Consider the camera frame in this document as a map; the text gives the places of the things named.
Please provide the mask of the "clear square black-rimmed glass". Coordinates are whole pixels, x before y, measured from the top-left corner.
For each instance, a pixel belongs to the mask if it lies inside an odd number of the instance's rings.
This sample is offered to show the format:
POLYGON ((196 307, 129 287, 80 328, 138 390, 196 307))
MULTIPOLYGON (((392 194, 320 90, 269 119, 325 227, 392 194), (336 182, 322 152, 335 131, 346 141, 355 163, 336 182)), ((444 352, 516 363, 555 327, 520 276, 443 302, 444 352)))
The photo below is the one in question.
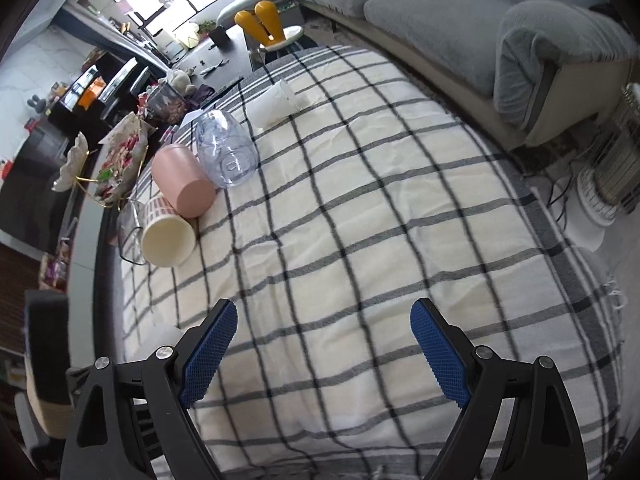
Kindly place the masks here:
POLYGON ((117 244, 119 257, 134 266, 146 263, 142 252, 144 207, 137 200, 128 200, 117 218, 117 244))

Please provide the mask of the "pink plastic cup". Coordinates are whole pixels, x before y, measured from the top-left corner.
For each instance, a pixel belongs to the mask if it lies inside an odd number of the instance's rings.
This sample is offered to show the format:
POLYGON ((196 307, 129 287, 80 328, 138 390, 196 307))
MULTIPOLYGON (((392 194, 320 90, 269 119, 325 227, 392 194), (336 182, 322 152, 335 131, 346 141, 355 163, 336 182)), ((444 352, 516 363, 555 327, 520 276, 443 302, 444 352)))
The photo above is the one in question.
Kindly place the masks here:
POLYGON ((169 144, 160 148, 152 160, 151 174, 180 216, 198 218, 213 205, 215 185, 187 146, 169 144))

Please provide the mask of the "white electric heater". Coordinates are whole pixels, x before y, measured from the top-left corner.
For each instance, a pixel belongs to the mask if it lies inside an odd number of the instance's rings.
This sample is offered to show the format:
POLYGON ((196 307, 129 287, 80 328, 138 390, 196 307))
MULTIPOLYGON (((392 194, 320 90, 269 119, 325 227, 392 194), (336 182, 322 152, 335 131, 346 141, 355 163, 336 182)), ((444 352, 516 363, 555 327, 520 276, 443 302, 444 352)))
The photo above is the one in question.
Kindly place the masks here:
POLYGON ((606 125, 606 137, 575 178, 565 206, 566 235, 590 252, 605 231, 639 203, 639 85, 622 89, 620 105, 606 125))

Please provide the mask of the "black television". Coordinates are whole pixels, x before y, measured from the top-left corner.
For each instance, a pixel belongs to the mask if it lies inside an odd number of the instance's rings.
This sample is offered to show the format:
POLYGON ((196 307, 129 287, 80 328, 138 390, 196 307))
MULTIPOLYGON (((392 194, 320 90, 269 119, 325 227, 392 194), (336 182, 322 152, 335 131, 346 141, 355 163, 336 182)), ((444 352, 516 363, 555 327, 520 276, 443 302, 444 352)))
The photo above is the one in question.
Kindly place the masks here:
POLYGON ((1 188, 2 231, 40 252, 58 244, 70 191, 57 193, 52 185, 69 148, 64 134, 35 128, 1 188))

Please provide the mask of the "grey rabbit plush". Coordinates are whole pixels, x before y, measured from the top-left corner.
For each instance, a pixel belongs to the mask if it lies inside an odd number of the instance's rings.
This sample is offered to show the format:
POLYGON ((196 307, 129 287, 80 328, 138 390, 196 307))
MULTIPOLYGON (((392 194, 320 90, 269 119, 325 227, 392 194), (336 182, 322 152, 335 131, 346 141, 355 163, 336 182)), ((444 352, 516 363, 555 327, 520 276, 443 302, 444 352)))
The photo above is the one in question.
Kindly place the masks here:
POLYGON ((40 98, 36 94, 33 94, 28 100, 27 105, 31 107, 36 114, 43 114, 49 106, 49 102, 47 99, 40 98))

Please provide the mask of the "clear blue-patterned plastic cup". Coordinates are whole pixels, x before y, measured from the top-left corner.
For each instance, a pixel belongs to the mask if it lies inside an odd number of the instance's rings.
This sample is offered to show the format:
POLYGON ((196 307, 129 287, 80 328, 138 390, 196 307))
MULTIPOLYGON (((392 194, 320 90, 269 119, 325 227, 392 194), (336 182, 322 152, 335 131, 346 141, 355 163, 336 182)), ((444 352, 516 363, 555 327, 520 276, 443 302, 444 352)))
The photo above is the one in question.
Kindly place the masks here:
POLYGON ((250 134, 228 112, 210 110, 195 121, 198 160, 217 188, 233 188, 257 170, 259 155, 250 134))

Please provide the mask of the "yellow rabbit-ear stool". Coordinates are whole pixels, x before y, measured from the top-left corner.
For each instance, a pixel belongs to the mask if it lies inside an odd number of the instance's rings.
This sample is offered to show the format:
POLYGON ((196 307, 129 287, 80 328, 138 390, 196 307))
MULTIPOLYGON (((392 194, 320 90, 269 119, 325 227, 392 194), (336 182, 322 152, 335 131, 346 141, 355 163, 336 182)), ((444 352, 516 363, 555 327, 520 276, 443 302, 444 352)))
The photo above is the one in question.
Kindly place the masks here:
POLYGON ((258 1, 253 12, 236 12, 234 22, 267 53, 291 51, 305 32, 302 25, 283 26, 278 7, 270 0, 258 1))

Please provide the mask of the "small white plastic cup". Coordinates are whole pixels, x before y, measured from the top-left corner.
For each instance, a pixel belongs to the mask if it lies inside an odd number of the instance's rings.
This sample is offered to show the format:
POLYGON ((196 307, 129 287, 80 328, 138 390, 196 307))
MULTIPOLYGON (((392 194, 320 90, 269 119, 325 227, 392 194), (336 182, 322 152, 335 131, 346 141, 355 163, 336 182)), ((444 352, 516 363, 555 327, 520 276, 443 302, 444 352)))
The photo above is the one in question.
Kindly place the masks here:
POLYGON ((284 79, 247 103, 246 116, 254 128, 269 128, 306 106, 306 100, 294 92, 284 79))

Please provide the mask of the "white ceramic cup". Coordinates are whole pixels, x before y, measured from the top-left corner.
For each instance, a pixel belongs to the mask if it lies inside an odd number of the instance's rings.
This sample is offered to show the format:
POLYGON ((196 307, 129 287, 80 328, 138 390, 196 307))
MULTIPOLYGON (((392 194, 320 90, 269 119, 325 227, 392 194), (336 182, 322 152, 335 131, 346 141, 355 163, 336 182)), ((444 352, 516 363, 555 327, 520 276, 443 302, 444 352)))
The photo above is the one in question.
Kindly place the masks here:
POLYGON ((182 335, 183 331, 180 328, 166 323, 157 323, 151 327, 149 333, 142 337, 140 347, 137 348, 131 359, 143 361, 160 347, 175 347, 182 335))

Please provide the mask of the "white tiered snack tray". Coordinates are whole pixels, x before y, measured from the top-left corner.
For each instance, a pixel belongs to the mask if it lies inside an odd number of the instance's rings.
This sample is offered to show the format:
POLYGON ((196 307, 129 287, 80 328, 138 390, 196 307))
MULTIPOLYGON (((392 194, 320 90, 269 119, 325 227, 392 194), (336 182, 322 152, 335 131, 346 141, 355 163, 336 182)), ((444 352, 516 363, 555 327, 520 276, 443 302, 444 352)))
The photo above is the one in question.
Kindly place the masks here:
POLYGON ((134 182, 141 174, 149 147, 149 132, 153 129, 139 115, 129 113, 109 132, 99 146, 106 157, 95 178, 81 173, 91 152, 86 137, 79 133, 68 150, 66 161, 58 170, 51 190, 64 193, 79 188, 103 208, 118 206, 126 200, 134 182))

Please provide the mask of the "clear jar with snacks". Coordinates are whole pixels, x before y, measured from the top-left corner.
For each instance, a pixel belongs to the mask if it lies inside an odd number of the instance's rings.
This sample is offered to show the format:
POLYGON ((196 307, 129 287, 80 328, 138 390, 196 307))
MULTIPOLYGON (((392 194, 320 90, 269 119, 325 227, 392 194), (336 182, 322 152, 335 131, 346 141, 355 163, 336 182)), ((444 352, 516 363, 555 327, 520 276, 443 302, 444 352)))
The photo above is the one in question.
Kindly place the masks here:
POLYGON ((144 106, 146 118, 175 126, 180 125, 188 112, 188 103, 167 82, 155 86, 144 106))

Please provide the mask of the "checked white black tablecloth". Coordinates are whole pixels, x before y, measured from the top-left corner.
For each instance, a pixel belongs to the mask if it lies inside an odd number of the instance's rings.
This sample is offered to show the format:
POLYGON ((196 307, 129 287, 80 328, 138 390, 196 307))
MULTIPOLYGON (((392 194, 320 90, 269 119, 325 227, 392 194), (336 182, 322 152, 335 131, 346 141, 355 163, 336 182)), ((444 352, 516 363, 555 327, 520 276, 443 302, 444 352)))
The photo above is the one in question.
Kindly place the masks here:
POLYGON ((250 134, 257 171, 220 191, 178 268, 122 266, 122 348, 145 356, 222 298, 239 326, 196 426, 231 479, 417 479, 458 417, 410 328, 431 299, 506 359, 548 356, 588 474, 620 430, 620 316, 510 160, 376 52, 282 58, 219 102, 238 122, 277 81, 302 99, 250 134))

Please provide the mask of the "striped paper cup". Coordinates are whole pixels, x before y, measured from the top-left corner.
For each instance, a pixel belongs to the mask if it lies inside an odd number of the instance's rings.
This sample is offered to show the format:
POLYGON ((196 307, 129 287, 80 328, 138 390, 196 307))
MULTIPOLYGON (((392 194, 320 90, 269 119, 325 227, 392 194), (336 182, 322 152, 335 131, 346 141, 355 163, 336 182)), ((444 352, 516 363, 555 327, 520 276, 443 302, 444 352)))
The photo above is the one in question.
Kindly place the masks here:
POLYGON ((145 204, 141 250, 148 263, 159 268, 180 266, 190 257, 195 244, 194 227, 165 196, 157 195, 145 204))

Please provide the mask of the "grey sectional sofa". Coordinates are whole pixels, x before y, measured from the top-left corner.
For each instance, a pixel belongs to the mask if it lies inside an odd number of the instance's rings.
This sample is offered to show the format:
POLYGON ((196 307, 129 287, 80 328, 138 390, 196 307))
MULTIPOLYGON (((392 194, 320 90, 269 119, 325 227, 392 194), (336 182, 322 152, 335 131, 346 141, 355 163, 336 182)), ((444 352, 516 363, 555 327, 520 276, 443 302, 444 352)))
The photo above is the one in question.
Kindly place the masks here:
POLYGON ((639 63, 610 0, 295 0, 424 76, 504 148, 603 122, 639 63))

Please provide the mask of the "black piano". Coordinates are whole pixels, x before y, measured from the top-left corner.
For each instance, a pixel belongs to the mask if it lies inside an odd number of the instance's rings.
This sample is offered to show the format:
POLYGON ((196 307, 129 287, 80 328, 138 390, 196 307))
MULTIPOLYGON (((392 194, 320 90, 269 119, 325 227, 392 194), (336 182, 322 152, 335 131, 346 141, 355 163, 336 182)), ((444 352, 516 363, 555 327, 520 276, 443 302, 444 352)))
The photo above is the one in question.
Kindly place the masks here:
POLYGON ((155 86, 158 78, 151 66, 136 58, 122 62, 111 53, 101 53, 54 99, 49 122, 66 136, 105 134, 120 118, 138 110, 140 94, 155 86))

